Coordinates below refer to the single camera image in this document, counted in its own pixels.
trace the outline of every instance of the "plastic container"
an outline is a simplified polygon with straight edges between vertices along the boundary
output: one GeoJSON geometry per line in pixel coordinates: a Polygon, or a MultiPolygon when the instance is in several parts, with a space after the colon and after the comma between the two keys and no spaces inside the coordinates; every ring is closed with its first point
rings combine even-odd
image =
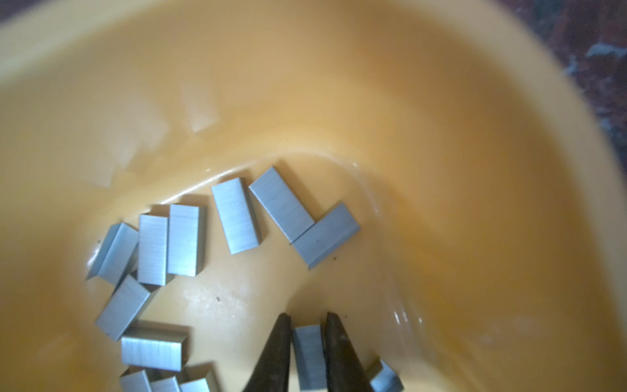
{"type": "Polygon", "coordinates": [[[337,312],[408,391],[625,390],[624,184],[503,11],[84,3],[0,26],[3,390],[118,390],[89,260],[109,225],[179,200],[209,206],[206,264],[141,323],[189,330],[192,376],[213,364],[223,392],[284,310],[337,312]],[[362,226],[311,272],[258,203],[263,243],[228,252],[210,187],[271,165],[314,218],[341,200],[362,226]]]}

